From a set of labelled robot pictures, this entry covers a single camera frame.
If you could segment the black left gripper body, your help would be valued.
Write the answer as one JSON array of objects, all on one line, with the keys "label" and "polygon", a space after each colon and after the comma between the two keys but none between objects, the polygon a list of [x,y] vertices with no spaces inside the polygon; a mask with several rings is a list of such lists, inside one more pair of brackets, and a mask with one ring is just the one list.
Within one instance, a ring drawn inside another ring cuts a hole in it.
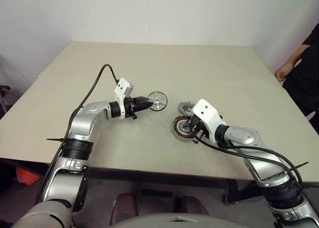
[{"label": "black left gripper body", "polygon": [[137,119],[134,108],[137,103],[137,98],[124,98],[124,108],[125,108],[125,118],[131,117],[132,119]]}]

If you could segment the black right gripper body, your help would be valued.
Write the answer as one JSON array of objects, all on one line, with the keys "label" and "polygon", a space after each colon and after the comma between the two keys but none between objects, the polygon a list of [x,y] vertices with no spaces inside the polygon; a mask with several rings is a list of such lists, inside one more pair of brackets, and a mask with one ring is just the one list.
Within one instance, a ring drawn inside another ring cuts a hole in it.
[{"label": "black right gripper body", "polygon": [[209,132],[205,124],[196,115],[191,117],[191,133],[193,136],[193,141],[209,139]]}]

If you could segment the person's right hand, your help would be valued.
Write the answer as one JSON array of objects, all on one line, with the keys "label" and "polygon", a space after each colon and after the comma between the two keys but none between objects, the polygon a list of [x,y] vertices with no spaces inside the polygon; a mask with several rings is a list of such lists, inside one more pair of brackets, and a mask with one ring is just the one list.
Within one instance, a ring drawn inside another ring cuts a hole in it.
[{"label": "person's right hand", "polygon": [[275,77],[277,81],[283,82],[286,79],[287,75],[290,73],[290,71],[291,71],[290,66],[287,66],[287,65],[281,66],[278,70],[275,71]]}]

